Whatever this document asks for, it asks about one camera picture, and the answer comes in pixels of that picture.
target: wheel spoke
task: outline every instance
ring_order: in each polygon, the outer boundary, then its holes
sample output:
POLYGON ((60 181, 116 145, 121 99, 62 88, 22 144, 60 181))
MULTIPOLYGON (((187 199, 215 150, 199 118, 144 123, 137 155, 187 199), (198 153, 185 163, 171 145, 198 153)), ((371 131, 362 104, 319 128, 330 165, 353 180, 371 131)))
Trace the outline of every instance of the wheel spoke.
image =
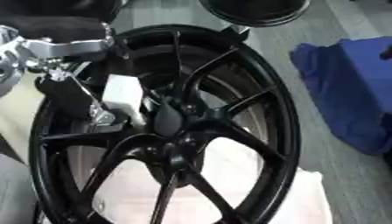
POLYGON ((254 94, 250 97, 242 98, 239 101, 230 103, 222 109, 225 110, 230 117, 237 116, 245 109, 248 109, 254 104, 258 103, 268 93, 271 93, 271 88, 265 89, 259 94, 254 94))
POLYGON ((206 181, 206 179, 194 169, 192 165, 188 165, 188 181, 199 192, 206 196, 220 210, 223 220, 230 223, 243 223, 239 214, 228 204, 228 202, 206 181))
POLYGON ((181 48, 180 48, 180 44, 179 44, 179 37, 180 37, 180 35, 181 35, 181 33, 179 31, 175 31, 173 33, 173 37, 174 37, 173 49, 174 49, 174 55, 176 57, 176 64, 177 64, 177 69, 178 69, 178 77, 181 77, 181 75, 182 75, 181 48))
POLYGON ((237 48, 230 49, 228 52, 223 53, 216 59, 211 60, 204 66, 195 70, 182 84, 180 94, 183 95, 183 99, 188 99, 191 94, 194 94, 194 90, 198 88, 201 80, 209 75, 211 71, 220 67, 228 62, 229 57, 238 51, 237 48))
POLYGON ((143 134, 131 136, 120 142, 114 149, 107 150, 100 163, 95 167, 81 191, 81 203, 91 202, 96 191, 108 175, 124 160, 138 159, 144 161, 144 147, 155 146, 162 143, 162 138, 155 135, 143 134))
POLYGON ((170 199, 174 193, 179 182, 179 177, 177 173, 173 173, 166 182, 161 186, 159 190, 159 195, 157 196, 157 202, 155 204, 154 213, 151 217, 151 224, 162 223, 165 216, 166 208, 170 202, 170 199))
POLYGON ((217 129, 220 134, 224 137, 235 140, 240 144, 244 144, 249 148, 255 150, 260 156, 266 160, 272 160, 273 162, 282 162, 285 160, 285 156, 280 154, 278 151, 271 149, 266 143, 257 137, 253 136, 245 129, 239 127, 233 122, 217 122, 213 126, 217 129))
POLYGON ((62 149, 75 145, 107 148, 109 141, 117 134, 118 132, 59 134, 42 136, 40 141, 42 144, 54 144, 62 149))
POLYGON ((183 81, 186 79, 186 74, 183 72, 183 65, 182 65, 182 59, 181 59, 181 48, 180 48, 180 42, 179 42, 179 37, 180 37, 180 32, 175 31, 173 33, 173 53, 175 55, 175 63, 176 63, 176 68, 177 68, 177 77, 176 80, 173 82, 172 86, 172 91, 173 94, 180 94, 181 92, 181 85, 183 81))

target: bolt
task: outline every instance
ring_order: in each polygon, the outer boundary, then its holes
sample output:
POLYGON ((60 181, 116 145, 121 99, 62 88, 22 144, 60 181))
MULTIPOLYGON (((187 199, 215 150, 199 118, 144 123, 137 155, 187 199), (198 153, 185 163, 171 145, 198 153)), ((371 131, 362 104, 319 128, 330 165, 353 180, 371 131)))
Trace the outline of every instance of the bolt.
POLYGON ((186 112, 191 113, 191 114, 195 114, 197 112, 196 106, 192 105, 192 104, 188 104, 185 107, 186 112))

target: black rubber cap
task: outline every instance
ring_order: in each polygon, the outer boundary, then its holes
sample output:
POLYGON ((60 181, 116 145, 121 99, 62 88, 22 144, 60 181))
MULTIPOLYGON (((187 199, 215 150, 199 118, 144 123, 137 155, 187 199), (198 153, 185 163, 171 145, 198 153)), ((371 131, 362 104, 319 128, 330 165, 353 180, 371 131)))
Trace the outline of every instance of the black rubber cap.
POLYGON ((301 16, 311 0, 200 0, 215 16, 236 25, 273 26, 301 16))
POLYGON ((154 120, 155 131, 163 137, 172 137, 183 125, 182 115, 167 101, 164 101, 154 120))

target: wheel rim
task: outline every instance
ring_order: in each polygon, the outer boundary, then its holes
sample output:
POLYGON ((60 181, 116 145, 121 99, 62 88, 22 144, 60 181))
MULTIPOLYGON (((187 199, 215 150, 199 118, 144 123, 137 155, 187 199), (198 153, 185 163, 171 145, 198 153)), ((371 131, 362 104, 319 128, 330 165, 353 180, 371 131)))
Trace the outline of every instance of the wheel rim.
MULTIPOLYGON (((247 95, 245 101, 243 99, 232 101, 226 107, 214 110, 204 107, 205 105, 199 105, 196 108, 184 107, 185 105, 196 105, 203 102, 191 91, 195 87, 195 81, 198 79, 186 78, 185 81, 179 84, 172 80, 175 83, 173 85, 175 88, 172 88, 174 91, 170 91, 170 99, 165 97, 166 103, 170 104, 170 106, 166 104, 166 107, 169 110, 175 110, 174 113, 180 113, 181 117, 185 117, 185 119, 183 118, 184 120, 181 120, 182 125, 175 130, 159 130, 157 127, 152 127, 153 132, 143 134, 135 134, 133 129, 122 129, 121 131, 109 133, 81 134, 77 136, 63 135, 65 130, 68 130, 69 133, 71 120, 56 110, 50 100, 45 100, 38 112, 31 132, 30 163, 33 183, 38 198, 49 219, 54 223, 74 223, 75 221, 109 223, 93 210, 91 203, 95 192, 103 180, 113 171, 116 165, 123 161, 126 154, 128 158, 138 159, 145 162, 148 166, 162 166, 165 167, 166 171, 171 171, 170 174, 165 174, 163 180, 161 180, 162 186, 166 187, 163 187, 161 190, 151 223, 160 223, 162 220, 163 212, 167 206, 166 202, 170 198, 166 196, 172 194, 172 191, 176 188, 176 182, 182 182, 181 185, 190 184, 202 192, 220 209, 223 221, 229 223, 260 223, 268 221, 287 193, 298 165, 299 156, 298 119, 291 98, 275 72, 265 60, 248 47, 234 42, 216 31, 192 26, 162 25, 134 30, 122 36, 128 40, 129 46, 135 52, 139 51, 139 56, 148 54, 148 51, 145 50, 148 49, 146 46, 154 48, 154 54, 164 52, 164 55, 167 56, 167 53, 170 53, 173 55, 174 63, 177 61, 175 67, 179 67, 182 64, 179 63, 178 58, 181 57, 180 54, 184 54, 187 48, 191 50, 195 47, 207 48, 208 51, 213 49, 214 56, 208 59, 210 62, 203 62, 202 65, 204 66, 197 65, 199 70, 197 67, 194 68, 192 75, 180 73, 178 75, 196 77, 198 75, 210 74, 214 77, 212 74, 217 67, 226 65, 228 62, 235 62, 234 64, 237 64, 238 67, 245 67, 243 70, 248 73, 248 78, 243 79, 248 79, 249 83, 253 82, 258 87, 258 93, 251 96, 247 95), (169 52, 166 51, 165 54, 167 46, 170 46, 171 50, 169 52), (269 145, 251 136, 248 132, 239 128, 238 125, 229 121, 232 116, 247 108, 245 106, 249 104, 259 104, 263 107, 268 105, 266 114, 268 114, 267 117, 270 119, 269 123, 267 123, 269 145), (207 139, 205 135, 200 137, 200 133, 208 133, 209 137, 207 139), (207 143, 212 140, 211 136, 233 137, 242 144, 257 148, 258 150, 255 151, 262 157, 267 158, 266 166, 263 167, 260 178, 248 197, 236 209, 232 208, 217 194, 199 175, 200 170, 193 166, 197 164, 194 163, 195 155, 199 155, 198 153, 205 149, 207 143), (184 152, 179 150, 181 148, 179 145, 182 144, 181 141, 189 138, 197 142, 197 147, 195 147, 196 150, 192 151, 192 155, 185 155, 184 152), (108 144, 112 145, 110 146, 112 150, 107 150, 104 157, 109 158, 106 159, 108 164, 115 161, 113 167, 99 164, 95 169, 95 174, 90 177, 84 186, 82 194, 80 194, 74 179, 70 177, 71 172, 64 153, 53 149, 66 148, 65 146, 70 145, 107 148, 108 144), (159 149, 165 148, 164 151, 166 153, 159 158, 153 157, 146 150, 147 146, 159 149), (182 176, 186 173, 186 178, 180 178, 180 173, 182 176)), ((83 79, 85 74, 88 74, 88 72, 80 74, 80 78, 83 79)), ((146 87, 158 85, 159 83, 161 84, 158 86, 161 86, 164 81, 160 81, 157 84, 156 79, 157 77, 155 76, 153 81, 155 83, 152 84, 148 82, 148 78, 143 83, 146 87)), ((208 88, 209 85, 206 83, 209 81, 212 81, 212 78, 204 79, 200 86, 208 88)), ((159 113, 171 112, 163 109, 155 111, 155 114, 159 113)))

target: white cloth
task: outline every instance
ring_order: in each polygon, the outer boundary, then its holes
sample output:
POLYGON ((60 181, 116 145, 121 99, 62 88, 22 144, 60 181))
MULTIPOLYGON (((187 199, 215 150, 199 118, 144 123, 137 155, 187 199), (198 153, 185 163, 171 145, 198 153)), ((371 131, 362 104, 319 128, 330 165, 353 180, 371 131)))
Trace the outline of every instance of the white cloth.
MULTIPOLYGON (((256 181, 257 156, 252 150, 221 138, 206 150, 203 176, 231 206, 243 201, 256 181)), ((298 169, 293 185, 270 224, 332 224, 332 215, 318 172, 298 169)), ((95 195, 94 207, 115 224, 149 223, 159 184, 139 162, 125 162, 112 173, 95 195)), ((164 223, 213 223, 220 218, 217 208, 188 186, 176 190, 164 223)))
POLYGON ((269 224, 332 224, 319 172, 298 169, 291 189, 269 224))

